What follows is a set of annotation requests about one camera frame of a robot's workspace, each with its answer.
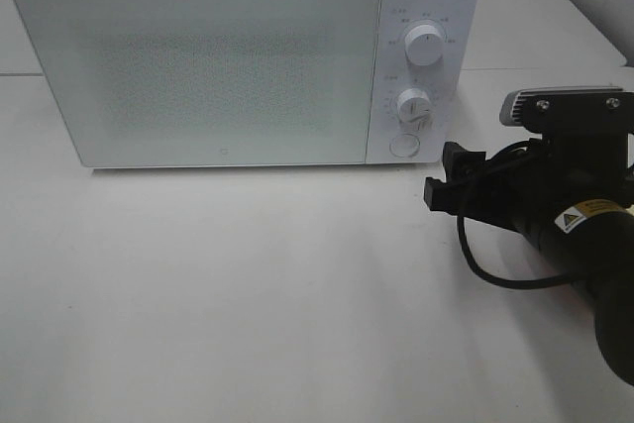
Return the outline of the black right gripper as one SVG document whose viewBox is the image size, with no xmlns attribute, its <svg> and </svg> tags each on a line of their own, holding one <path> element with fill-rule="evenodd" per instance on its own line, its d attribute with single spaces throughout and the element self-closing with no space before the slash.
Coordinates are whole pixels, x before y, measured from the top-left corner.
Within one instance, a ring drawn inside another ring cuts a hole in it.
<svg viewBox="0 0 634 423">
<path fill-rule="evenodd" d="M 501 221 L 526 238 L 626 238 L 628 236 L 628 139 L 625 134 L 551 136 L 532 141 L 524 152 L 501 154 L 470 182 L 457 218 Z M 470 176 L 486 152 L 446 142 L 447 176 Z M 423 200 L 430 211 L 457 212 L 459 186 L 427 177 Z"/>
</svg>

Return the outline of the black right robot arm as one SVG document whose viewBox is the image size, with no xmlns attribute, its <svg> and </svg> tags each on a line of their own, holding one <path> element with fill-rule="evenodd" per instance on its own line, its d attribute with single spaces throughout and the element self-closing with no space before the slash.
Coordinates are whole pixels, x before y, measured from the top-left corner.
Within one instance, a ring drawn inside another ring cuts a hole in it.
<svg viewBox="0 0 634 423">
<path fill-rule="evenodd" d="M 489 157 L 447 142 L 443 180 L 428 177 L 424 201 L 456 219 L 460 249 L 473 274 L 512 290 L 570 285 L 593 307 L 599 351 L 633 381 L 633 176 L 628 136 L 544 137 Z M 505 278 L 479 264 L 467 220 L 517 233 L 556 274 Z"/>
</svg>

